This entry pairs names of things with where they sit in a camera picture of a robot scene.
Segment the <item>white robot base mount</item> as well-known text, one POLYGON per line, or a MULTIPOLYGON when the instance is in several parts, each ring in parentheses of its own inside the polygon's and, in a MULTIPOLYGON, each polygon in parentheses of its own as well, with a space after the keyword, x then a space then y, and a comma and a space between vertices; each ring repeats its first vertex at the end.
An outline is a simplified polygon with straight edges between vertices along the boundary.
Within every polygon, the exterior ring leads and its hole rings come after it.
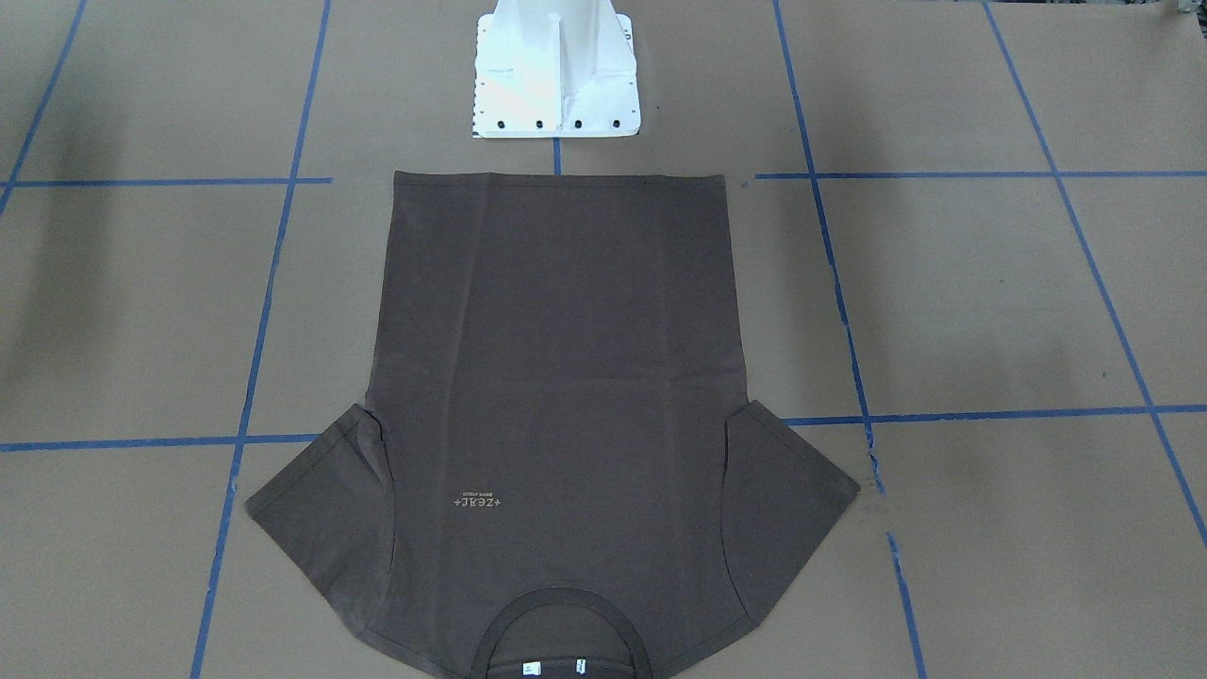
POLYGON ((474 137, 631 137, 641 129, 632 23, 612 1, 498 1, 477 21, 474 69, 474 137))

